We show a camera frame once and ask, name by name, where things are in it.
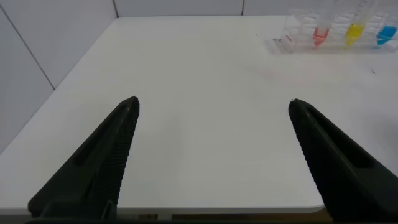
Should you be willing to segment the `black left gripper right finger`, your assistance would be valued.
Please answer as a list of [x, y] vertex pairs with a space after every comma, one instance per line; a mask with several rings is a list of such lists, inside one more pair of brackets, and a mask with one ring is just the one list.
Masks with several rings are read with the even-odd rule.
[[397, 222], [397, 176], [311, 104], [289, 117], [328, 213], [336, 222]]

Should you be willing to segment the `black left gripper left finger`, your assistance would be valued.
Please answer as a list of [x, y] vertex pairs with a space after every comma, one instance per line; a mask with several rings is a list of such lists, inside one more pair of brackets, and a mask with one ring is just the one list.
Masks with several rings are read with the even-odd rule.
[[31, 198], [31, 215], [114, 218], [138, 117], [137, 97], [120, 102]]

